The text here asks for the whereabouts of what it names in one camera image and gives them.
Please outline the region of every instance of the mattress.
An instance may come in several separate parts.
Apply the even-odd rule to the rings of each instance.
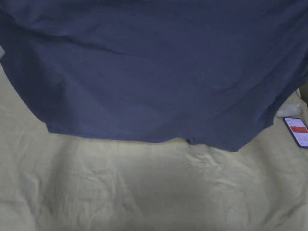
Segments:
[[[0,230],[308,230],[308,151],[281,119],[238,152],[50,134],[1,69],[0,147]]]

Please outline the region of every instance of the t-shirt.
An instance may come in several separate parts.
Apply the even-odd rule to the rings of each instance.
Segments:
[[[307,0],[2,0],[1,64],[54,133],[237,151],[307,80]]]

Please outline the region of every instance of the wrinkled bed sheet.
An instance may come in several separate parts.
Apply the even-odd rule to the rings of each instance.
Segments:
[[[308,230],[308,151],[281,119],[239,152],[49,134],[1,69],[0,148],[0,230]]]

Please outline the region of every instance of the smartphone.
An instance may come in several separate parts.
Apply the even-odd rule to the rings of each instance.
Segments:
[[[293,139],[300,148],[308,148],[308,129],[304,122],[298,118],[283,118]]]

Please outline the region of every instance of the bed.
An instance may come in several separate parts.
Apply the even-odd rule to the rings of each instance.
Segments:
[[[1,69],[0,147],[0,230],[308,230],[308,150],[278,118],[239,152],[50,134]]]

